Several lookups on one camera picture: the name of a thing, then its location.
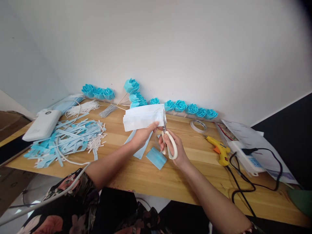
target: yellow glue gun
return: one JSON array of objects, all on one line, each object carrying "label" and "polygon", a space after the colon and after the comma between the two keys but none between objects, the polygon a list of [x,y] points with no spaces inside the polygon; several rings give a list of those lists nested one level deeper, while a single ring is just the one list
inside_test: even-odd
[{"label": "yellow glue gun", "polygon": [[215,146],[214,151],[220,154],[220,160],[219,160],[220,165],[228,166],[227,153],[230,153],[231,149],[229,147],[224,146],[220,141],[217,141],[216,139],[210,136],[206,136],[204,134],[203,136],[206,138],[208,142],[210,142],[211,144]]}]

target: hand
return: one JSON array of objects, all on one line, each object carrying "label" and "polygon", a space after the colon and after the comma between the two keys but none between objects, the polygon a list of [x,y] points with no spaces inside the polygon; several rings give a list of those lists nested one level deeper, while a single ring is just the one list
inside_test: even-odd
[{"label": "hand", "polygon": [[147,128],[141,128],[141,129],[138,129],[134,135],[134,137],[132,138],[132,140],[130,141],[138,150],[141,149],[147,139],[149,138],[150,136],[150,133],[153,131],[153,132],[156,132],[157,130],[157,126],[158,126],[159,122],[156,121],[154,123],[152,123],[150,126],[148,126]]},{"label": "hand", "polygon": [[[170,129],[167,129],[167,131],[170,133],[170,135],[172,136],[172,138],[175,140],[176,143],[176,147],[178,149],[178,157],[176,159],[173,160],[173,163],[178,167],[178,168],[182,168],[185,165],[190,164],[190,160],[187,157],[183,144],[182,144],[182,140],[180,137],[178,137],[176,134],[174,134]],[[160,135],[158,142],[160,144],[160,149],[161,151],[163,151],[165,144],[163,141],[165,141],[165,143],[167,144],[167,146],[169,147],[169,150],[171,152],[172,155],[174,155],[174,150],[173,150],[173,145],[169,139],[168,134],[165,134],[164,139],[162,138],[162,136]]]}]

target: white power strip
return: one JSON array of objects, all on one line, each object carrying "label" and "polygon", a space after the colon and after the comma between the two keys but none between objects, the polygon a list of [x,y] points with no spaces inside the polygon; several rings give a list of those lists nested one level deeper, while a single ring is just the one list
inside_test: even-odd
[{"label": "white power strip", "polygon": [[51,136],[62,112],[59,110],[49,110],[39,114],[28,131],[23,136],[24,141],[36,141]]},{"label": "white power strip", "polygon": [[245,147],[239,141],[230,141],[228,142],[228,146],[233,152],[237,152],[236,156],[241,165],[251,175],[258,176],[258,173],[266,171],[252,155],[244,154],[241,149]]}]

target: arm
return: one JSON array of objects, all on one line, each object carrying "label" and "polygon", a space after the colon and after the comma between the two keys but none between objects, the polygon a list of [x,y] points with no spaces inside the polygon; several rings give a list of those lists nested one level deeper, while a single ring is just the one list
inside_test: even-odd
[{"label": "arm", "polygon": [[[213,226],[221,233],[237,234],[249,229],[252,226],[249,219],[190,162],[181,139],[170,129],[167,130],[178,148],[178,157],[173,162],[186,177]],[[173,147],[167,135],[164,135],[164,141],[173,153]],[[161,137],[159,143],[163,149],[164,143]]]},{"label": "arm", "polygon": [[124,144],[108,156],[90,164],[85,172],[93,181],[98,191],[107,185],[115,173],[126,164],[130,157],[144,146],[151,131],[155,132],[157,130],[157,125],[158,122],[154,122],[147,128],[138,129],[132,140],[127,144]]}]

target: wooden table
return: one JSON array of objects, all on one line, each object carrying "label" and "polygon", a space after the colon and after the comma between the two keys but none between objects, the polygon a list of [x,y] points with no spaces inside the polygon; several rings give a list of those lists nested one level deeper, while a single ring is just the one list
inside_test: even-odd
[{"label": "wooden table", "polygon": [[[105,157],[123,145],[131,133],[124,131],[123,110],[118,109],[107,118],[101,119],[98,113],[103,111],[109,104],[102,103],[101,105],[103,106],[97,110],[91,111],[90,114],[86,116],[86,118],[100,120],[106,123],[107,131],[105,133],[108,135],[105,140],[107,142],[105,146],[99,148],[99,158]],[[236,189],[236,185],[226,168],[219,165],[219,155],[213,151],[214,146],[208,143],[201,134],[195,132],[190,127],[189,123],[191,119],[167,115],[167,121],[167,127],[182,139],[186,154],[191,162],[219,191],[229,198]],[[0,142],[0,146],[24,134],[30,125],[31,124],[25,126],[12,136]],[[206,122],[206,125],[206,134],[217,140],[221,140],[215,125],[210,122]],[[142,160],[132,157],[126,166],[115,175],[108,187],[199,205],[196,195],[188,185],[182,173],[173,164],[172,160],[168,159],[164,167],[158,170],[145,157],[153,146],[157,147],[154,139],[155,133],[152,134]],[[94,156],[92,152],[88,154],[85,151],[70,155],[69,159],[82,163],[92,161]],[[53,162],[48,168],[36,169],[34,168],[35,162],[36,160],[28,160],[24,158],[23,155],[20,155],[6,166],[60,178],[67,176],[79,168],[79,166],[68,162],[64,163],[64,167],[60,167],[58,162]],[[232,171],[242,189],[251,189],[251,186],[245,182],[234,169]],[[258,177],[253,177],[250,180],[270,188],[275,186],[275,180],[268,173],[261,173]],[[246,193],[245,196],[255,214],[260,218],[309,227],[310,219],[300,212],[291,202],[286,192],[287,189],[288,187],[284,184],[280,185],[280,189],[277,192],[257,187],[255,192]],[[241,200],[240,195],[236,196],[235,204],[244,214],[251,215],[251,212]]]}]

